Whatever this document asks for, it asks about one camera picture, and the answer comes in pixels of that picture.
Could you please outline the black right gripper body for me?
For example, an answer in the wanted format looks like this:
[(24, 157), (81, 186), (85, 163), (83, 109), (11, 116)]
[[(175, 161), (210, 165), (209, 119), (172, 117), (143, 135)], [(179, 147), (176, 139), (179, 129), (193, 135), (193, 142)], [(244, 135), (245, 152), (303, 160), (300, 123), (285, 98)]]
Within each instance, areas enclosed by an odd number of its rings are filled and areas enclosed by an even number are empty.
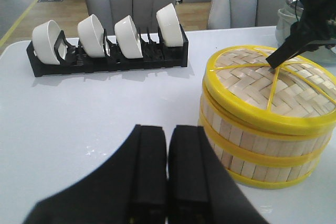
[(314, 51), (335, 47), (335, 0), (300, 0), (303, 11), (291, 26), (293, 51)]

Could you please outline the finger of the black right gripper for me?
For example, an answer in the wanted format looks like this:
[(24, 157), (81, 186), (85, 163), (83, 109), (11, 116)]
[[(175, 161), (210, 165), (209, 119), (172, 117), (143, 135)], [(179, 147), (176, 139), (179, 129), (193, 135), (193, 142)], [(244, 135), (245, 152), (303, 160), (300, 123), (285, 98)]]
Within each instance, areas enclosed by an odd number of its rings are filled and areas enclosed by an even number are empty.
[(291, 32), (284, 43), (266, 58), (269, 65), (276, 69), (285, 61), (306, 51), (317, 50), (323, 37), (311, 30), (296, 30)]

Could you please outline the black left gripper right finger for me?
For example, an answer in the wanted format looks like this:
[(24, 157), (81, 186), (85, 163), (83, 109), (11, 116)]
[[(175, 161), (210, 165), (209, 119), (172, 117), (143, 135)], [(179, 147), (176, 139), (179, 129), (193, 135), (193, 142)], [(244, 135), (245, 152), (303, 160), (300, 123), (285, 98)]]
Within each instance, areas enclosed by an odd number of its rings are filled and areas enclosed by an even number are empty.
[(169, 223), (266, 223), (201, 126), (178, 125), (169, 148)]

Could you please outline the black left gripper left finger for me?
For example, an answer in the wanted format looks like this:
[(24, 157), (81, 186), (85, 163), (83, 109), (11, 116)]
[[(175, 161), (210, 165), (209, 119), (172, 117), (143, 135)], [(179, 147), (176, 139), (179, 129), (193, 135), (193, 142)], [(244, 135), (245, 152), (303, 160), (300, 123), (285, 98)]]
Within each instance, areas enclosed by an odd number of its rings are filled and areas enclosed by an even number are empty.
[(38, 202), (25, 223), (165, 223), (166, 139), (136, 125), (91, 174)]

